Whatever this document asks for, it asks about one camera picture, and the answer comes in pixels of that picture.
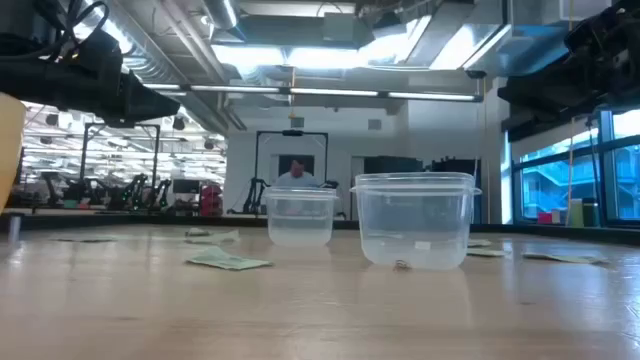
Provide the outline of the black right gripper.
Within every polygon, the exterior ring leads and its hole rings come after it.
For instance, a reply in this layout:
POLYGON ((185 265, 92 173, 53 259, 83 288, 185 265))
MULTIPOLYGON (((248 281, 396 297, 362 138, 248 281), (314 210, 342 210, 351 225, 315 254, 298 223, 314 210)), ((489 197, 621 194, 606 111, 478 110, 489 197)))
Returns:
POLYGON ((509 76, 498 97, 510 105, 546 114, 591 113, 597 107, 593 59, 566 55, 535 72, 509 76), (542 76, 542 103, 538 84, 542 76))

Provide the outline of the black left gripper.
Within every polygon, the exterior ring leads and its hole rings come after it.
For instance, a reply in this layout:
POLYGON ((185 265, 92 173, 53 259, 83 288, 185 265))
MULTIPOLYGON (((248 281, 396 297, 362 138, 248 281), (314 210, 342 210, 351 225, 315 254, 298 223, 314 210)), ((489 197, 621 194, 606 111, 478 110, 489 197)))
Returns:
POLYGON ((141 122, 174 116, 179 102, 155 90, 151 91, 150 105, 145 98, 144 86, 132 71, 105 75, 100 80, 99 116, 107 124, 141 122))

